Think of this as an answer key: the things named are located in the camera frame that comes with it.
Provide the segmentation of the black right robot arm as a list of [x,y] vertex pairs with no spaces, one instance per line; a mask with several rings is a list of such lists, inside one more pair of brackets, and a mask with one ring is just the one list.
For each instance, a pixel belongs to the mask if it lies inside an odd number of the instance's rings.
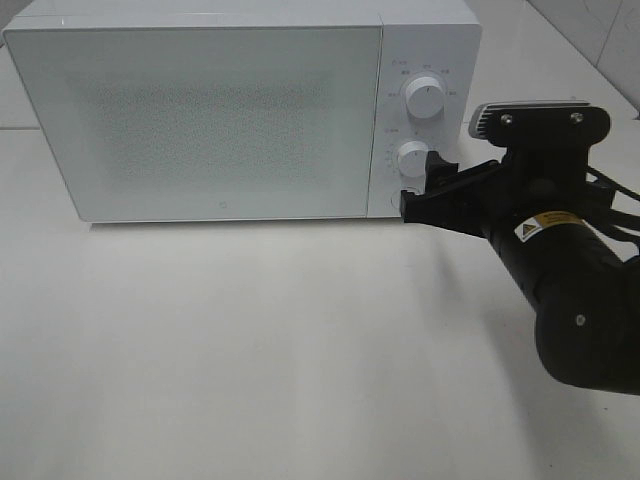
[[639,260],[622,261],[595,230],[601,204],[586,151],[509,148],[459,170],[427,154],[421,195],[401,195],[405,222],[484,238],[534,309],[535,345],[555,380],[639,392]]

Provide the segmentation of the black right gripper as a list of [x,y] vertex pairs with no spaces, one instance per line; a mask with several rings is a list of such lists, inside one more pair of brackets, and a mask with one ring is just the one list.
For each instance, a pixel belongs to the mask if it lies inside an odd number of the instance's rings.
[[586,150],[509,148],[503,158],[461,170],[437,151],[426,156],[422,194],[402,191],[401,217],[476,237],[489,238],[499,223],[551,210],[585,216],[608,209],[613,187],[587,179]]

